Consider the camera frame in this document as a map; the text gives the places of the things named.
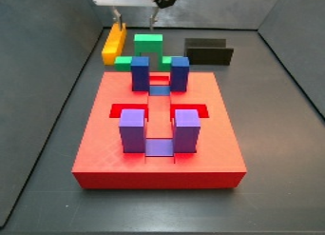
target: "gray floor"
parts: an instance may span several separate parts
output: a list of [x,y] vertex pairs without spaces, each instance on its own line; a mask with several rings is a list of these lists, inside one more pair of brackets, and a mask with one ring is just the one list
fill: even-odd
[[[124,54],[132,55],[128,31]],[[156,30],[166,55],[184,38],[227,38],[230,67],[215,71],[248,166],[230,190],[83,190],[70,171],[103,71],[104,31],[68,99],[7,232],[325,231],[325,127],[270,48],[254,31]]]

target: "red base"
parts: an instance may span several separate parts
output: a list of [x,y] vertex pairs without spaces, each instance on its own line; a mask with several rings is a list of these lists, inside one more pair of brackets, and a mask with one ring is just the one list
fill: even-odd
[[[152,73],[167,76],[170,73]],[[202,132],[198,153],[175,157],[124,154],[119,130],[120,118],[110,117],[112,105],[150,104],[148,137],[171,138],[171,129],[160,127],[151,116],[160,115],[158,103],[147,93],[131,91],[131,73],[104,73],[95,106],[79,148],[72,173],[84,188],[231,188],[238,187],[247,167],[214,73],[190,73],[188,91],[172,93],[171,112],[176,106],[199,108]]]

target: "orange block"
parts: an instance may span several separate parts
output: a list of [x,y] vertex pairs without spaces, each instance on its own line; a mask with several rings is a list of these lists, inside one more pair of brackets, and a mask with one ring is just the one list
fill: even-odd
[[115,23],[115,25],[111,28],[107,42],[102,51],[104,65],[115,65],[118,56],[122,56],[126,36],[127,36],[126,24],[123,24],[120,30],[120,25]]

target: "rectangular block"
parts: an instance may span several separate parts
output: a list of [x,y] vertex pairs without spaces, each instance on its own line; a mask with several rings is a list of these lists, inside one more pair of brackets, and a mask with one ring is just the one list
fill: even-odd
[[175,153],[196,153],[202,123],[195,109],[176,110],[174,129]]
[[186,55],[191,65],[226,65],[231,64],[234,49],[188,48]]
[[172,58],[171,91],[187,91],[190,61],[187,57]]
[[107,42],[102,51],[104,65],[115,65],[118,56],[122,56],[126,36],[126,24],[123,24],[123,28],[120,30],[120,25],[116,23],[112,26]]
[[150,58],[135,56],[131,62],[132,90],[150,91]]
[[163,58],[163,34],[135,35],[135,55],[142,56],[143,52],[156,52]]

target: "purple block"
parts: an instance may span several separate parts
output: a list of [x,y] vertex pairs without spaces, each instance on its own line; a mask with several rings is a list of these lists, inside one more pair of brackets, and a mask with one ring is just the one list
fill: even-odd
[[150,91],[150,58],[134,56],[131,61],[132,90]]
[[175,156],[172,139],[147,139],[147,156]]
[[178,109],[175,120],[175,153],[196,153],[202,129],[199,112],[195,109]]
[[190,61],[188,57],[172,58],[171,91],[184,92],[188,88]]
[[124,153],[146,153],[146,111],[143,109],[122,111],[120,136]]

